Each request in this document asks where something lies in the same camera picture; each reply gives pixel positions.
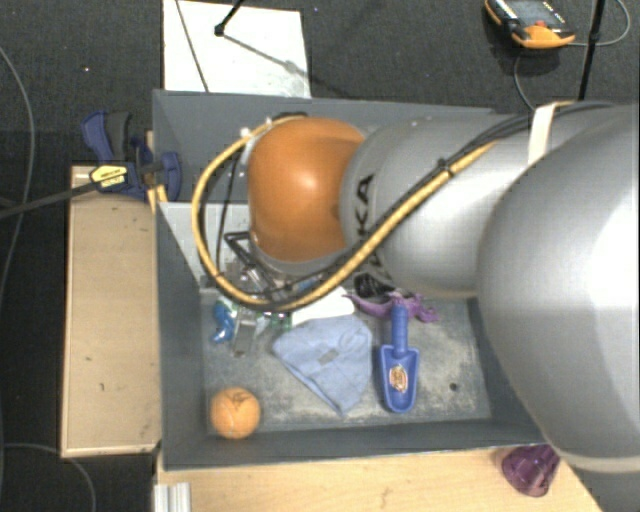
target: wooden board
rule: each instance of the wooden board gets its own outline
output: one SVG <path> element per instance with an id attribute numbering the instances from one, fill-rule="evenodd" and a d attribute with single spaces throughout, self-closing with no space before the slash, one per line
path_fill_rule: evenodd
<path id="1" fill-rule="evenodd" d="M 91 167 L 72 169 L 72 186 Z M 154 223 L 148 205 L 93 192 L 70 204 L 60 449 L 151 451 L 160 439 Z"/>
<path id="2" fill-rule="evenodd" d="M 530 498 L 502 476 L 503 452 L 475 450 L 335 462 L 165 472 L 158 483 L 191 486 L 193 512 L 597 512 L 561 463 L 549 493 Z"/>

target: purple object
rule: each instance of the purple object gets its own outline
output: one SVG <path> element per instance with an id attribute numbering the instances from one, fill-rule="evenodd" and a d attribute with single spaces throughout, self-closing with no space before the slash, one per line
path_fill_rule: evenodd
<path id="1" fill-rule="evenodd" d="M 411 297 L 404 297 L 399 292 L 390 292 L 386 295 L 389 297 L 389 300 L 382 304 L 369 302 L 357 295 L 347 294 L 345 297 L 351 299 L 362 312 L 375 316 L 376 318 L 391 318 L 391 309 L 393 306 L 400 305 L 407 308 L 409 318 L 416 317 L 425 323 L 438 321 L 438 314 L 435 309 L 427 308 L 422 304 L 422 295 L 416 293 Z"/>
<path id="2" fill-rule="evenodd" d="M 502 461 L 502 472 L 518 491 L 533 498 L 544 496 L 558 469 L 560 457 L 547 444 L 516 448 Z"/>

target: floor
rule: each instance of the floor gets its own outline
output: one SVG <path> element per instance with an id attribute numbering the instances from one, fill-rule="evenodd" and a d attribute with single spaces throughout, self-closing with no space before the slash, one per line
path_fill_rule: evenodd
<path id="1" fill-rule="evenodd" d="M 640 4 L 628 4 L 631 30 L 621 42 L 596 51 L 588 98 L 638 101 Z M 517 51 L 490 25 L 480 0 L 250 0 L 247 5 L 302 12 L 313 96 L 526 111 L 513 81 Z M 554 5 L 575 27 L 577 40 L 586 41 L 589 2 Z M 601 41 L 616 38 L 624 24 L 619 4 L 608 2 Z M 79 131 L 88 113 L 127 110 L 133 114 L 132 133 L 151 126 L 151 90 L 163 85 L 161 0 L 3 0 L 0 47 L 24 83 L 35 119 L 30 198 L 64 190 L 73 162 L 92 158 Z M 518 73 L 529 100 L 575 97 L 583 58 L 579 47 L 523 58 Z M 23 99 L 0 60 L 0 200 L 21 200 L 28 155 Z M 14 226 L 15 219 L 0 221 L 2 265 Z M 0 498 L 7 512 L 90 510 L 77 468 L 15 446 L 58 443 L 65 231 L 62 204 L 25 215 L 0 311 L 6 443 Z M 82 463 L 95 484 L 98 510 L 150 510 L 150 456 Z"/>

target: trowel handle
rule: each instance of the trowel handle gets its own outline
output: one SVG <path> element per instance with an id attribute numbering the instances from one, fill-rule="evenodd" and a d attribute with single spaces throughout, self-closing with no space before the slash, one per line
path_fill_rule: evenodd
<path id="1" fill-rule="evenodd" d="M 400 358 L 407 353 L 408 322 L 409 313 L 406 306 L 394 304 L 391 308 L 391 343 L 395 358 Z"/>

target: label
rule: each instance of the label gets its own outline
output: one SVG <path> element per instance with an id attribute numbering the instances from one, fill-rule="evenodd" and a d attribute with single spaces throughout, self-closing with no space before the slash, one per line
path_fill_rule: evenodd
<path id="1" fill-rule="evenodd" d="M 404 393 L 409 387 L 409 376 L 407 370 L 401 364 L 398 364 L 389 370 L 389 385 L 396 391 Z"/>
<path id="2" fill-rule="evenodd" d="M 101 183 L 102 187 L 108 187 L 117 183 L 124 183 L 127 168 L 123 165 L 101 165 L 91 171 L 91 181 Z"/>

